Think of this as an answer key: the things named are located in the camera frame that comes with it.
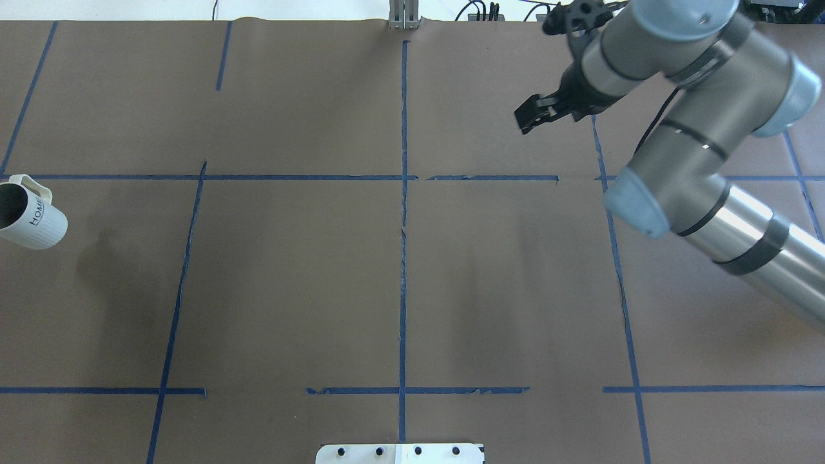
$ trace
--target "black cable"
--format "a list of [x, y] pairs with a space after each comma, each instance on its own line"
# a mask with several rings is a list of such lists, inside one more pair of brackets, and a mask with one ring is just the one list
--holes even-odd
[[526, 22], [528, 19], [530, 19], [530, 15], [533, 14], [533, 12], [539, 7], [547, 7], [547, 14], [550, 14], [550, 4], [549, 3], [539, 3], [538, 5], [532, 7], [527, 12], [527, 16], [524, 17], [524, 21], [522, 21], [522, 22]]
[[656, 127], [656, 124], [658, 124], [659, 120], [662, 119], [662, 115], [665, 114], [665, 110], [673, 101], [673, 98], [676, 98], [677, 93], [679, 93], [679, 87], [673, 89], [673, 92], [671, 92], [670, 97], [668, 97], [667, 100], [665, 100], [665, 102], [662, 104], [662, 107], [659, 108], [659, 113], [656, 115], [655, 118], [653, 118], [653, 122], [650, 123], [648, 129], [644, 132], [644, 135], [642, 135], [642, 139], [639, 141], [639, 144], [636, 145], [636, 149], [633, 150], [633, 154], [636, 154], [636, 152], [639, 151], [640, 148], [642, 148], [644, 141], [648, 139], [650, 133], [653, 132], [653, 128]]
[[482, 6], [484, 6], [484, 14], [486, 15], [487, 14], [487, 6], [484, 5], [484, 2], [481, 2], [480, 0], [470, 0], [469, 2], [467, 2], [466, 5], [464, 5], [463, 8], [461, 8], [461, 11], [459, 12], [459, 14], [455, 15], [455, 20], [458, 21], [459, 18], [461, 17], [461, 13], [463, 13], [464, 10], [469, 8], [470, 5], [475, 5], [475, 9], [478, 11], [478, 14], [480, 15], [481, 14], [481, 9], [479, 9], [479, 5], [477, 3], [481, 3]]

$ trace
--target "black band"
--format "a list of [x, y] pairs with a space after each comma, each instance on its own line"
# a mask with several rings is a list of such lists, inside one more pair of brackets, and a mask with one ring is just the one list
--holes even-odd
[[751, 33], [753, 22], [734, 15], [717, 40], [693, 63], [672, 76], [667, 76], [679, 88], [692, 88], [713, 74], [739, 50]]
[[689, 227], [686, 230], [683, 230], [682, 232], [679, 232], [676, 235], [679, 235], [680, 237], [687, 237], [688, 235], [693, 234], [702, 227], [705, 227], [705, 224], [709, 223], [710, 220], [713, 219], [714, 216], [716, 216], [716, 213], [718, 213], [719, 210], [722, 209], [722, 206], [724, 206], [724, 203], [728, 200], [728, 196], [730, 195], [730, 187], [731, 183], [726, 182], [724, 186], [724, 192], [722, 192], [722, 196], [720, 196], [719, 199], [716, 201], [714, 207], [710, 208], [708, 214], [702, 217], [702, 219], [700, 219], [699, 222], [693, 224], [693, 226]]
[[790, 233], [790, 223], [776, 214], [768, 222], [765, 235], [751, 249], [738, 258], [725, 263], [717, 263], [722, 269], [734, 276], [744, 276], [771, 262], [782, 251]]
[[722, 147], [718, 146], [715, 142], [705, 137], [703, 134], [691, 129], [690, 127], [678, 123], [672, 119], [665, 119], [659, 125], [666, 125], [667, 127], [673, 128], [676, 132], [681, 132], [685, 135], [689, 135], [696, 140], [702, 146], [706, 146], [709, 149], [712, 149], [721, 159], [722, 161], [728, 161], [730, 154], [725, 151]]
[[580, 60], [574, 61], [564, 71], [555, 95], [560, 98], [560, 102], [553, 105], [553, 109], [559, 113], [572, 114], [574, 121], [580, 121], [587, 115], [597, 115], [621, 98], [607, 95], [594, 88], [585, 77]]

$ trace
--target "gray joint cap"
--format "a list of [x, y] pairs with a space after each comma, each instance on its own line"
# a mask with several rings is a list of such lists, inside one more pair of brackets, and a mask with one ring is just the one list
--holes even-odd
[[670, 221], [656, 197], [627, 166], [605, 193], [605, 208], [648, 237], [658, 239], [670, 230]]
[[779, 108], [776, 109], [776, 113], [765, 125], [753, 131], [757, 137], [772, 137], [788, 129], [794, 121], [805, 116], [805, 113], [810, 111], [819, 99], [819, 93], [823, 87], [819, 76], [799, 61], [796, 54], [791, 53], [790, 58], [793, 63], [788, 90]]
[[629, 8], [648, 33], [664, 40], [691, 42], [721, 31], [738, 6], [738, 0], [633, 0]]

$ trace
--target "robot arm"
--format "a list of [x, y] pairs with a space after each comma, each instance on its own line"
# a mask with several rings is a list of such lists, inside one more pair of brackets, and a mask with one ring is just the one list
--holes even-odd
[[664, 73], [683, 95], [607, 191], [607, 209], [648, 236], [684, 237], [825, 331], [825, 244], [718, 174], [745, 137], [779, 134], [821, 90], [737, 5], [632, 0], [601, 34], [601, 0], [557, 7], [544, 31], [564, 28], [574, 62], [556, 93], [529, 98], [516, 118], [524, 134], [567, 114], [578, 121]]

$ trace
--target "metal plate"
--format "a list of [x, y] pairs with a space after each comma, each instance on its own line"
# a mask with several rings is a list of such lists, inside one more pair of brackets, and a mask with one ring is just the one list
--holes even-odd
[[[467, 13], [467, 21], [476, 22], [475, 17], [476, 17], [477, 14], [478, 13]], [[500, 21], [506, 21], [506, 19], [504, 19], [504, 15], [498, 15], [498, 19], [496, 21], [499, 21], [499, 22]], [[486, 21], [482, 21], [482, 22], [495, 22], [495, 21], [493, 21], [492, 19], [487, 19]]]
[[315, 464], [484, 464], [484, 445], [472, 443], [403, 443], [326, 445]]
[[799, 8], [799, 0], [751, 0], [752, 5], [767, 5], [770, 7]]

